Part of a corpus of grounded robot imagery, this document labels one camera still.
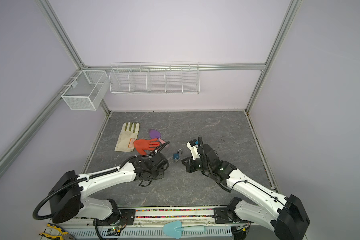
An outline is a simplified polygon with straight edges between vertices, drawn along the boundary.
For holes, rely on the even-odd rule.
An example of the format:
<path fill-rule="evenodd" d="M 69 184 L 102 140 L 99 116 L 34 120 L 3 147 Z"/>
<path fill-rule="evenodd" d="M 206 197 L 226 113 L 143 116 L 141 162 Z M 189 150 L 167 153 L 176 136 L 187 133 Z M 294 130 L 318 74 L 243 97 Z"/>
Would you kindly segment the blue padlock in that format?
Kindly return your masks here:
<path fill-rule="evenodd" d="M 180 155 L 183 153 L 182 149 L 179 149 L 176 153 L 173 154 L 173 160 L 177 162 L 180 159 Z"/>

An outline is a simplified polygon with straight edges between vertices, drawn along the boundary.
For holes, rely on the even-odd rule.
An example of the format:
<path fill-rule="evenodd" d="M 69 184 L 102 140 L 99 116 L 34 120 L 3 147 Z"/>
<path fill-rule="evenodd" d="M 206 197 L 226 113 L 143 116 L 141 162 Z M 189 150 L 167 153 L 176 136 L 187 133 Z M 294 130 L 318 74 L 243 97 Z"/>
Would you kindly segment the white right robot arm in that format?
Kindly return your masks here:
<path fill-rule="evenodd" d="M 227 192 L 236 191 L 252 202 L 234 198 L 227 206 L 234 222 L 255 223 L 275 233 L 280 240 L 302 240 L 311 223 L 302 201 L 268 189 L 245 175 L 233 164 L 221 161 L 203 138 L 187 143 L 191 157 L 182 160 L 188 173 L 200 171 Z"/>

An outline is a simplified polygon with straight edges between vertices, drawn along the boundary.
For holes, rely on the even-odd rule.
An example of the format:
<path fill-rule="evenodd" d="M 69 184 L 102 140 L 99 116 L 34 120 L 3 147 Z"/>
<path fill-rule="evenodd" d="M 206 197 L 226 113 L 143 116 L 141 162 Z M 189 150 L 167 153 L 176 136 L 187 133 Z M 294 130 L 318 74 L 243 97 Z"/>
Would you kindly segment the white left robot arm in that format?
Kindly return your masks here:
<path fill-rule="evenodd" d="M 99 200 L 92 195 L 123 183 L 140 181 L 151 183 L 163 179 L 169 167 L 168 159 L 161 150 L 168 143 L 156 147 L 151 153 L 132 156 L 121 165 L 106 170 L 76 174 L 68 171 L 62 175 L 48 195 L 35 207 L 33 219 L 51 219 L 54 224 L 67 222 L 73 218 L 90 218 L 116 223 L 121 217 L 117 203 L 113 199 Z"/>

